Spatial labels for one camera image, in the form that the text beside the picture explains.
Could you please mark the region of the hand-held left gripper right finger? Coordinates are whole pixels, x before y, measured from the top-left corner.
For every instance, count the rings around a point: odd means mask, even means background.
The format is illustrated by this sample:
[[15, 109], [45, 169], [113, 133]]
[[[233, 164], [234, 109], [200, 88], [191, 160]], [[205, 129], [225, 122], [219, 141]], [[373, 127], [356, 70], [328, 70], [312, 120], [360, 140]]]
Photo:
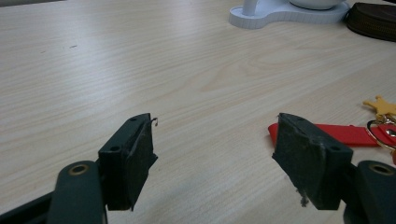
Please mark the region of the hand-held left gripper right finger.
[[280, 113], [277, 124], [273, 159], [305, 200], [318, 210], [336, 210], [338, 180], [353, 150], [304, 118]]

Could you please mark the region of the white stand with pole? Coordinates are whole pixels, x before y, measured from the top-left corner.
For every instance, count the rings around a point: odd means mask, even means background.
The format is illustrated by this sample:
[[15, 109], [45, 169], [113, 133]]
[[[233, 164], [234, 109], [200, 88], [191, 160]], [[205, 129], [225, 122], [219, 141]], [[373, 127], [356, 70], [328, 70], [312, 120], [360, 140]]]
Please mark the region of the white stand with pole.
[[330, 24], [340, 22], [349, 9], [346, 0], [326, 10], [297, 7], [289, 0], [244, 0], [242, 6], [230, 9], [229, 23], [251, 30], [278, 21]]

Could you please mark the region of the white bowl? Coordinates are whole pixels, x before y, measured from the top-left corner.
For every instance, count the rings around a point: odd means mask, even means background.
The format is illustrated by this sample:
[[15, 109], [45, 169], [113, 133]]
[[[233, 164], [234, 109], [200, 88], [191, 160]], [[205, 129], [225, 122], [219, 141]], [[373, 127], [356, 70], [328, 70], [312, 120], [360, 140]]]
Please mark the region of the white bowl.
[[289, 1], [297, 7], [314, 9], [314, 10], [326, 10], [341, 4], [345, 0], [289, 0]]

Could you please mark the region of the red strap keychain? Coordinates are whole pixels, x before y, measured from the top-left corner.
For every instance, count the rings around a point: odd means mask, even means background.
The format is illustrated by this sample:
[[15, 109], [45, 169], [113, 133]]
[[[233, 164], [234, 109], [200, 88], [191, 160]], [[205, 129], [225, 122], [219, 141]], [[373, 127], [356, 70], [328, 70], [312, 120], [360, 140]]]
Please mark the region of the red strap keychain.
[[365, 127], [332, 124], [316, 124], [316, 127], [349, 147], [386, 148], [396, 165], [396, 103], [389, 103], [380, 95], [374, 101], [362, 103], [375, 110], [375, 119], [369, 120]]

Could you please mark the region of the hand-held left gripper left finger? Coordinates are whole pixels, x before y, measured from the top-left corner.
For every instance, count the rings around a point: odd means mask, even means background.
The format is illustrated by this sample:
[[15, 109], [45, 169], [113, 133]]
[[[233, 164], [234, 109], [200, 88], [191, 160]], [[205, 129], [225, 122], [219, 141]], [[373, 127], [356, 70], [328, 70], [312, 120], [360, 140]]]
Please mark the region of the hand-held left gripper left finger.
[[158, 159], [153, 150], [153, 121], [150, 113], [127, 119], [98, 152], [109, 211], [134, 210], [149, 169]]

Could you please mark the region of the dark brown block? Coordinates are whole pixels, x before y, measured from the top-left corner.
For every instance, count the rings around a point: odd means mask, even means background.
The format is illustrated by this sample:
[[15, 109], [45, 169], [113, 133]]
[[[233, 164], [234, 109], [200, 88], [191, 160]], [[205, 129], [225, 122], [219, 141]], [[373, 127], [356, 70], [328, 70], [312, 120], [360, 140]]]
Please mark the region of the dark brown block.
[[396, 3], [356, 3], [346, 14], [346, 27], [371, 38], [396, 42]]

